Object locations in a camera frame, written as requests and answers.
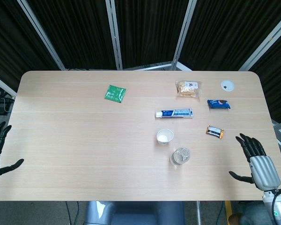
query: toothpaste tube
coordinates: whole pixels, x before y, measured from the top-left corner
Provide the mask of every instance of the toothpaste tube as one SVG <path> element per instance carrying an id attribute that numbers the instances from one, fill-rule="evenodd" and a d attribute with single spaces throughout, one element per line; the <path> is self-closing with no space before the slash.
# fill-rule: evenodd
<path id="1" fill-rule="evenodd" d="M 192 109 L 174 109 L 174 110 L 162 110 L 155 112 L 155 117 L 182 117 L 182 118 L 192 118 Z"/>
<path id="2" fill-rule="evenodd" d="M 229 109 L 230 105 L 226 100 L 207 100 L 211 109 Z"/>

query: black cable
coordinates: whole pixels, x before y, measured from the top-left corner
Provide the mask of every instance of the black cable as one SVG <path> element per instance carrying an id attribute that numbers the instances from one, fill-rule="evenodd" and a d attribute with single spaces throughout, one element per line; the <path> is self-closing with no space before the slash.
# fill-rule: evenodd
<path id="1" fill-rule="evenodd" d="M 220 209 L 219 215 L 217 216 L 217 219 L 216 219 L 216 223 L 215 223 L 215 225 L 217 225 L 217 223 L 219 222 L 219 218 L 220 218 L 221 212 L 222 212 L 222 210 L 223 210 L 223 206 L 224 206 L 224 201 L 222 202 L 222 206 L 221 206 L 221 209 Z"/>
<path id="2" fill-rule="evenodd" d="M 277 191 L 277 193 L 275 194 L 274 198 L 273 198 L 273 202 L 272 202 L 272 216 L 273 216 L 273 219 L 274 219 L 274 222 L 276 225 L 278 225 L 278 222 L 276 220 L 276 216 L 275 216 L 275 212 L 274 212 L 274 206 L 275 206 L 275 201 L 276 201 L 276 198 L 278 195 L 281 195 L 281 189 L 279 189 Z"/>
<path id="3" fill-rule="evenodd" d="M 67 206 L 67 214 L 68 214 L 68 216 L 69 216 L 70 225 L 72 225 L 70 210 L 69 210 L 69 207 L 68 207 L 68 205 L 67 205 L 67 202 L 66 202 L 66 206 Z"/>
<path id="4" fill-rule="evenodd" d="M 74 225 L 76 225 L 77 219 L 78 219 L 78 215 L 79 215 L 79 202 L 77 201 L 77 213 L 75 216 L 75 221 L 74 221 Z"/>

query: white label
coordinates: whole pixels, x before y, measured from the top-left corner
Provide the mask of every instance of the white label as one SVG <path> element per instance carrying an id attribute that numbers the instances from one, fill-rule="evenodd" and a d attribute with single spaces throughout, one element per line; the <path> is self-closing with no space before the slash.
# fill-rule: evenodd
<path id="1" fill-rule="evenodd" d="M 198 89 L 198 83 L 197 82 L 185 81 L 184 86 L 187 87 L 187 88 Z"/>

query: white toothpaste tube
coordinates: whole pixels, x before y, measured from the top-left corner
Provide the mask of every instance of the white toothpaste tube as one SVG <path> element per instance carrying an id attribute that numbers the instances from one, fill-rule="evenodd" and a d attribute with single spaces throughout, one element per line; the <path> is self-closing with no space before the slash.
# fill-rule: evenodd
<path id="1" fill-rule="evenodd" d="M 166 118 L 166 117 L 180 117 L 180 118 L 192 118 L 192 109 L 174 109 L 174 110 L 162 110 L 155 112 L 156 118 Z"/>

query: white paper cup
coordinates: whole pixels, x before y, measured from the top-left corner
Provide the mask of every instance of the white paper cup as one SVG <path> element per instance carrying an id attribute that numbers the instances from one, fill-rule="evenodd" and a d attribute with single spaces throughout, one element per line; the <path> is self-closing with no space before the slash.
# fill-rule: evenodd
<path id="1" fill-rule="evenodd" d="M 166 145 L 174 138 L 174 133 L 169 129 L 161 129 L 157 133 L 157 141 L 162 145 Z"/>

